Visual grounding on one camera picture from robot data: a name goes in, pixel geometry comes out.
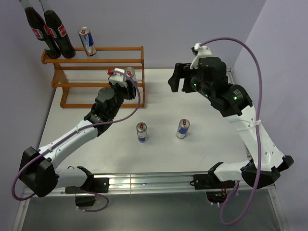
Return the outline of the energy drink can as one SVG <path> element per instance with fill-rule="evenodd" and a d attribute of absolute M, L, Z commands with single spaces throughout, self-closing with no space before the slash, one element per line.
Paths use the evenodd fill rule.
<path fill-rule="evenodd" d="M 128 77 L 130 77 L 134 82 L 137 82 L 135 70 L 132 67 L 127 67 L 124 70 Z"/>
<path fill-rule="evenodd" d="M 87 27 L 82 27 L 78 30 L 78 35 L 86 52 L 86 55 L 91 57 L 96 54 L 96 48 L 94 46 L 94 41 L 90 32 L 90 29 Z"/>
<path fill-rule="evenodd" d="M 147 141 L 147 125 L 140 122 L 136 125 L 137 137 L 139 142 Z"/>
<path fill-rule="evenodd" d="M 179 121 L 179 126 L 177 129 L 177 137 L 179 139 L 184 139 L 190 127 L 190 122 L 187 119 L 181 119 Z"/>

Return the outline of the cola bottle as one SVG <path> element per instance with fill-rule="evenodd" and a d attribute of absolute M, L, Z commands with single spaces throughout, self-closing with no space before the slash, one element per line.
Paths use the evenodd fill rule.
<path fill-rule="evenodd" d="M 47 0 L 40 0 L 39 2 L 44 11 L 44 18 L 47 27 L 50 29 L 51 36 L 54 38 L 56 44 L 58 45 L 62 56 L 66 59 L 74 58 L 76 55 L 75 49 L 71 44 L 67 30 L 60 17 L 53 10 Z"/>
<path fill-rule="evenodd" d="M 61 52 L 51 37 L 47 25 L 39 13 L 33 8 L 27 0 L 19 1 L 26 13 L 26 18 L 34 35 L 40 41 L 48 57 L 57 59 L 61 56 Z"/>

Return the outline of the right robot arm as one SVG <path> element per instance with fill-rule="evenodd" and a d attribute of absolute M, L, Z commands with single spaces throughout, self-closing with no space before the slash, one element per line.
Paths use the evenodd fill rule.
<path fill-rule="evenodd" d="M 244 181 L 252 187 L 257 165 L 261 164 L 257 184 L 260 189 L 272 185 L 281 172 L 293 164 L 293 158 L 277 148 L 257 120 L 256 110 L 246 90 L 228 82 L 226 64 L 220 58 L 201 58 L 197 67 L 190 67 L 190 63 L 176 63 L 168 80 L 172 92 L 179 90 L 180 79 L 184 79 L 183 92 L 198 92 L 233 125 L 251 155 L 247 161 L 215 164 L 205 177 L 194 177 L 196 189 L 218 188 L 224 183 L 233 187 L 236 181 Z"/>

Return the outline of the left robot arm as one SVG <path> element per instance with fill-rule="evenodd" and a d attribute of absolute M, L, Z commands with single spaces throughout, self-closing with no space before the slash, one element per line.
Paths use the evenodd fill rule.
<path fill-rule="evenodd" d="M 137 82 L 132 79 L 110 81 L 99 91 L 90 112 L 71 131 L 38 150 L 27 148 L 22 155 L 17 179 L 34 195 L 44 197 L 56 188 L 77 187 L 89 192 L 94 175 L 84 167 L 58 169 L 58 166 L 85 143 L 99 137 L 116 123 L 114 119 L 124 100 L 140 97 Z"/>

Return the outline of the wooden two-tier shelf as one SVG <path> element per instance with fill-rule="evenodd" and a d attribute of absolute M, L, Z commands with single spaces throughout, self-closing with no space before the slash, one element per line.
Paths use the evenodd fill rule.
<path fill-rule="evenodd" d="M 97 51 L 139 51 L 139 58 L 76 58 L 51 59 L 44 51 L 41 56 L 43 64 L 53 64 L 54 75 L 51 81 L 53 88 L 62 88 L 61 108 L 90 108 L 93 103 L 68 103 L 67 98 L 71 88 L 107 88 L 109 87 L 108 72 L 115 69 L 115 64 L 122 64 L 120 69 L 134 66 L 136 82 L 140 91 L 140 108 L 145 107 L 145 77 L 144 77 L 144 47 L 99 47 Z"/>

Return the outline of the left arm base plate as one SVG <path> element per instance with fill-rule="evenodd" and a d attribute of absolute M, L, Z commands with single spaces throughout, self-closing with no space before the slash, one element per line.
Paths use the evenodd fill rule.
<path fill-rule="evenodd" d="M 86 180 L 81 187 L 66 187 L 66 194 L 74 193 L 107 193 L 109 189 L 109 178 L 98 177 Z"/>

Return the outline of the aluminium rail frame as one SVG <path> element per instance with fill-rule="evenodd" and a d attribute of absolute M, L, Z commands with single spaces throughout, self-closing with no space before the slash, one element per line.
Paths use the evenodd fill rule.
<path fill-rule="evenodd" d="M 218 213 L 223 202 L 216 194 L 232 195 L 231 188 L 196 190 L 194 174 L 205 174 L 219 162 L 238 163 L 251 155 L 227 119 L 198 92 L 172 92 L 172 69 L 146 69 L 144 108 L 122 107 L 114 123 L 99 137 L 70 154 L 58 169 L 84 167 L 94 178 L 109 178 L 107 193 L 66 194 L 56 188 L 38 197 L 26 186 L 29 205 L 24 229 L 29 231 L 196 231 L 222 228 Z M 88 109 L 50 114 L 52 131 L 71 131 Z M 184 139 L 177 137 L 179 121 L 187 119 Z M 136 125 L 147 125 L 147 141 L 139 142 Z M 236 215 L 254 186 L 236 181 L 240 196 L 230 216 Z"/>

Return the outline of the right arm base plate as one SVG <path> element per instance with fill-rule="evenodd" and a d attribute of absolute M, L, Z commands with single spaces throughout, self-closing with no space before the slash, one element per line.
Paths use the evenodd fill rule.
<path fill-rule="evenodd" d="M 235 186 L 235 181 L 219 180 L 214 173 L 205 173 L 205 174 L 194 174 L 193 180 L 190 184 L 196 190 L 211 190 L 211 189 L 224 189 L 224 188 L 233 188 Z"/>

